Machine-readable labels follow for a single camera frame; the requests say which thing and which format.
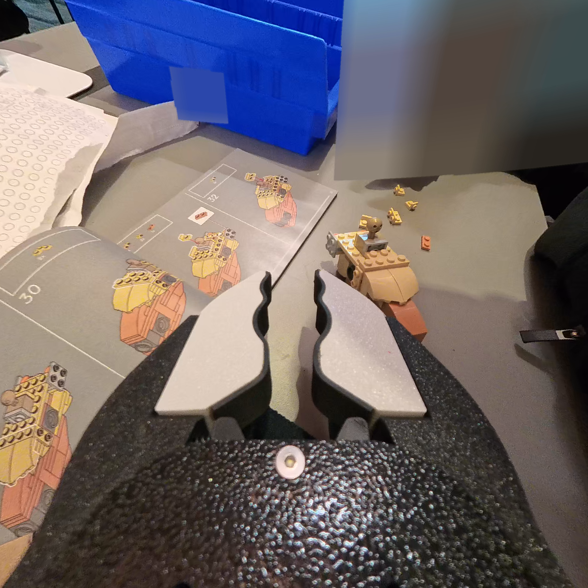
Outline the grey brick instruction booklet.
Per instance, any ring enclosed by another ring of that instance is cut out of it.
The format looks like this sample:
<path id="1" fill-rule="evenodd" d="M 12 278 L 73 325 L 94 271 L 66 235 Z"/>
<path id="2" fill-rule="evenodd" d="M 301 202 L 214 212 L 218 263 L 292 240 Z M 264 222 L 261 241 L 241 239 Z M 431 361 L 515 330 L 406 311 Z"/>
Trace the grey brick instruction booklet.
<path id="1" fill-rule="evenodd" d="M 256 272 L 276 281 L 337 195 L 234 150 L 124 231 L 10 233 L 1 200 L 1 551 L 27 549 L 77 443 L 119 383 L 191 315 Z"/>

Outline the tan and brown brick model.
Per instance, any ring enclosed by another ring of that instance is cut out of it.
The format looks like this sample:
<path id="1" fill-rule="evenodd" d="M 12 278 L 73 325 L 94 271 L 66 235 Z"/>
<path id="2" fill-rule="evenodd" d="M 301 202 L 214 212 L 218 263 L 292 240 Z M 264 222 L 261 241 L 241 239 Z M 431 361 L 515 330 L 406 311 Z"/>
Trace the tan and brown brick model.
<path id="1" fill-rule="evenodd" d="M 405 255 L 380 236 L 382 220 L 363 215 L 351 232 L 328 232 L 326 250 L 338 258 L 336 276 L 396 319 L 419 342 L 428 333 L 414 297 L 419 284 Z"/>

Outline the grey desk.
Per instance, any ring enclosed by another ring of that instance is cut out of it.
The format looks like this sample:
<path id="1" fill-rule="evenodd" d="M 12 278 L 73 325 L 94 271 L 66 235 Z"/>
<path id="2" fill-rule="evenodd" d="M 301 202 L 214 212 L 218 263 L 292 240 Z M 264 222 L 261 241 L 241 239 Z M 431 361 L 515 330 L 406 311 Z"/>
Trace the grey desk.
<path id="1" fill-rule="evenodd" d="M 239 148 L 335 188 L 337 198 L 277 283 L 269 307 L 271 407 L 314 437 L 327 423 L 311 399 L 318 336 L 316 269 L 333 270 L 327 231 L 350 230 L 362 214 L 385 214 L 404 184 L 414 212 L 388 226 L 392 248 L 411 260 L 424 345 L 481 407 L 505 446 L 534 518 L 569 579 L 587 587 L 586 401 L 559 355 L 564 345 L 520 343 L 520 330 L 558 322 L 548 281 L 532 259 L 546 228 L 535 187 L 507 173 L 437 180 L 334 179 L 335 131 L 301 156 L 212 125 L 98 172 L 86 190 L 84 224 L 114 240 L 191 180 Z M 422 251 L 422 235 L 431 251 Z"/>

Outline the blue plastic bin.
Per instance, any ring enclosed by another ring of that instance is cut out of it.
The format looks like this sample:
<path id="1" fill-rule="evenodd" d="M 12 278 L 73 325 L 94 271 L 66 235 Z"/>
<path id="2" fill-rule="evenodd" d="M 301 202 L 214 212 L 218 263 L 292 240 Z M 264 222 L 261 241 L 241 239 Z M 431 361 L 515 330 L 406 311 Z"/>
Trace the blue plastic bin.
<path id="1" fill-rule="evenodd" d="M 218 126 L 301 155 L 324 140 L 336 121 L 339 83 L 328 89 L 325 71 L 313 79 L 175 35 L 164 48 L 220 58 L 220 65 L 180 67 L 158 56 L 87 40 L 115 92 L 156 105 L 172 101 L 182 90 L 186 115 L 218 97 L 220 105 L 213 110 L 228 119 Z"/>

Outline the brown cardboard sheet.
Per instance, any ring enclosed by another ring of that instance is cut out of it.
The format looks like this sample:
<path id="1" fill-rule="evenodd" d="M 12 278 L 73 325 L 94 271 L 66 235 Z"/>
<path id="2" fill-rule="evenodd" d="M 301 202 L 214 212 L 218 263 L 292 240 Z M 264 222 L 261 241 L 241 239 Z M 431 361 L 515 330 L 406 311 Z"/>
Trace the brown cardboard sheet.
<path id="1" fill-rule="evenodd" d="M 28 551 L 33 538 L 34 534 L 28 533 L 1 545 L 1 587 L 4 587 L 16 570 Z"/>

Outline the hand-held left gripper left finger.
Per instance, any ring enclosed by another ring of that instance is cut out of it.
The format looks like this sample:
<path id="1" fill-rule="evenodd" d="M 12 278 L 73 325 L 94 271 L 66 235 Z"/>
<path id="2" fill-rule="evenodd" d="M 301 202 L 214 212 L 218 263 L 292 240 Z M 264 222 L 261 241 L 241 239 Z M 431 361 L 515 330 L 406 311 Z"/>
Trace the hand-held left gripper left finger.
<path id="1" fill-rule="evenodd" d="M 230 417 L 245 428 L 267 410 L 271 294 L 261 270 L 202 310 L 155 404 L 159 416 Z"/>

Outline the large white printed paper bag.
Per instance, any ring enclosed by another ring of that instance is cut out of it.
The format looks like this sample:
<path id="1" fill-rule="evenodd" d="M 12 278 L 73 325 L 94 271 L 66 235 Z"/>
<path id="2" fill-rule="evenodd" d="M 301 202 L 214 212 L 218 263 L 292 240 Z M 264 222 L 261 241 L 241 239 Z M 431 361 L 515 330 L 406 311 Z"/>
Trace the large white printed paper bag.
<path id="1" fill-rule="evenodd" d="M 85 190 L 117 119 L 42 92 L 1 85 L 1 256 L 81 222 Z"/>

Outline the grey paper sheet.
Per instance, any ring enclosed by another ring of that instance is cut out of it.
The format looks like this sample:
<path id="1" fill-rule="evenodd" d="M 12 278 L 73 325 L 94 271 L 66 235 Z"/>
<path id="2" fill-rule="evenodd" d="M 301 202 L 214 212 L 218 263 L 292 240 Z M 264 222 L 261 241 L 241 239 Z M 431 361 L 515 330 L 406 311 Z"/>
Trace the grey paper sheet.
<path id="1" fill-rule="evenodd" d="M 178 118 L 173 101 L 121 114 L 94 171 L 102 171 L 126 158 L 184 137 L 198 126 L 198 121 Z"/>

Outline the dark cloth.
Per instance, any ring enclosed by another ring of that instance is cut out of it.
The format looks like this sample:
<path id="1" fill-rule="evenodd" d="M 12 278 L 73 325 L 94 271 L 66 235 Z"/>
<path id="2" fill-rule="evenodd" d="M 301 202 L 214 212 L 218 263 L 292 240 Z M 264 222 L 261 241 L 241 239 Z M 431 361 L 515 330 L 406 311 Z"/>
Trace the dark cloth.
<path id="1" fill-rule="evenodd" d="M 561 288 L 587 289 L 587 188 L 540 236 L 534 255 L 553 271 Z"/>

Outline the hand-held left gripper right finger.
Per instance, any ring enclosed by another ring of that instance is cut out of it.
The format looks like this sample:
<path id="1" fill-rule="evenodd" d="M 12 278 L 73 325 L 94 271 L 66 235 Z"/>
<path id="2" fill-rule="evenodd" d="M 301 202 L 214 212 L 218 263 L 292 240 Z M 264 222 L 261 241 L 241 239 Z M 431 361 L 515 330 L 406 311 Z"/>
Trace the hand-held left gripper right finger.
<path id="1" fill-rule="evenodd" d="M 381 419 L 425 418 L 428 408 L 382 311 L 325 270 L 315 272 L 313 294 L 312 400 L 329 433 L 349 418 L 369 430 Z"/>

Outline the white stand base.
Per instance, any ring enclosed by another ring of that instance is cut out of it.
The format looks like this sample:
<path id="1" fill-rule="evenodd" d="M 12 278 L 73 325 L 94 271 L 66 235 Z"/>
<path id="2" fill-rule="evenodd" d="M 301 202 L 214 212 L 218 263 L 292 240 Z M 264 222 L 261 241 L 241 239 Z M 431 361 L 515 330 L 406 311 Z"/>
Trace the white stand base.
<path id="1" fill-rule="evenodd" d="M 93 85 L 85 73 L 1 49 L 1 86 L 23 86 L 61 98 L 72 98 Z"/>

